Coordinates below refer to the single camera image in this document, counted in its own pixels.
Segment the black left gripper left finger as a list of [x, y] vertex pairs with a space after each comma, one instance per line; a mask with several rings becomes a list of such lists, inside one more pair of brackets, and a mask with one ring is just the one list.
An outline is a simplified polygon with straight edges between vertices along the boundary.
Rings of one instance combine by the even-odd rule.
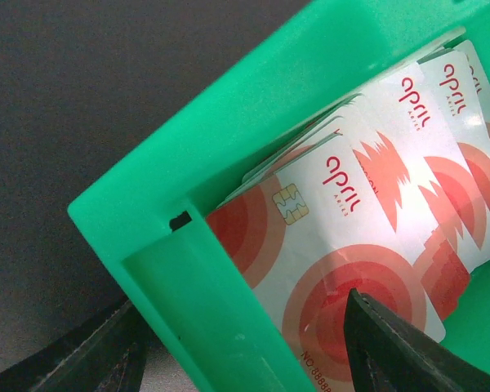
[[148, 341], [147, 322], [120, 300], [0, 372], [0, 391], [138, 391]]

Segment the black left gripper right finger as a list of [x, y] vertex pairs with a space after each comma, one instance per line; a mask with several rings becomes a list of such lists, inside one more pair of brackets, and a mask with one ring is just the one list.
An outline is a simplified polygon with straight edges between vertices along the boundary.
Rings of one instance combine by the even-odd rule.
[[355, 288], [345, 344], [356, 391], [490, 391], [490, 375]]

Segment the red white april card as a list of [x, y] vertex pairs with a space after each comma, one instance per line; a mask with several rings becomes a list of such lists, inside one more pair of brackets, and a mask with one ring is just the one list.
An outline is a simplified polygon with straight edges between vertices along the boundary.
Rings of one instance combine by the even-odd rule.
[[343, 327], [351, 289], [444, 338], [344, 136], [304, 149], [206, 221], [318, 391], [353, 388]]

